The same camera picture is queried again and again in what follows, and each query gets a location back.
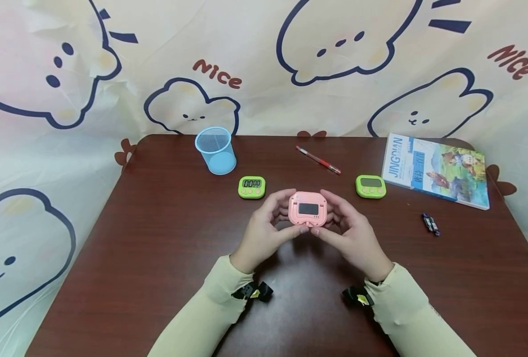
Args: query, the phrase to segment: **pink timer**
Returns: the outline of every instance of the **pink timer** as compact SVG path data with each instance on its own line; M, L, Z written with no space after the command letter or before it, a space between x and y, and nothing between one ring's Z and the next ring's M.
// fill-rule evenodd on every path
M290 197L288 217L294 225L322 226L327 220L327 201L316 192L298 191Z

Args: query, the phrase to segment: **mesh pen cup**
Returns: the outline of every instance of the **mesh pen cup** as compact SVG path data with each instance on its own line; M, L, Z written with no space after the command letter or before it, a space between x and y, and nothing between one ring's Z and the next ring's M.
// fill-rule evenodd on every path
M201 131L194 140L208 170L215 175L226 175L236 168L232 136L223 127L213 126Z

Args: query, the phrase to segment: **black clip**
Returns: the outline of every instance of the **black clip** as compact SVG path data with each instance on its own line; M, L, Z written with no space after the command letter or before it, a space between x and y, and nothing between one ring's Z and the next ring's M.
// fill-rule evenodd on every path
M343 296L347 301L351 302L353 305L362 305L362 306L373 306L373 299L370 297L369 293L365 287L357 287L355 285L348 287L343 290Z
M234 298L240 298L248 300L249 298L257 298L260 301L268 302L272 298L274 290L269 287L266 283L261 282L260 285L256 285L255 282L251 282L241 287L232 294Z

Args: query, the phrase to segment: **green timer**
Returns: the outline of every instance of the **green timer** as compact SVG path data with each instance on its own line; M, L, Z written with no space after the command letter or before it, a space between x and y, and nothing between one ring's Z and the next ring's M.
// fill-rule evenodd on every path
M238 195L245 199L259 199L265 194L265 180L260 176L244 176L238 183Z
M355 180L355 189L362 198L383 198L387 194L383 179L373 175L358 176Z

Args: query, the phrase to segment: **person's right hand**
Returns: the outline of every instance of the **person's right hand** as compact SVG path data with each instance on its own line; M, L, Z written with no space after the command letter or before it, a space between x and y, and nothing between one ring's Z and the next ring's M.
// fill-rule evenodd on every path
M367 218L345 199L324 189L320 193L328 203L327 221L325 228L315 227L312 234L338 249L370 281L381 282L387 278L393 263L381 249ZM327 229L332 225L339 226L342 235Z

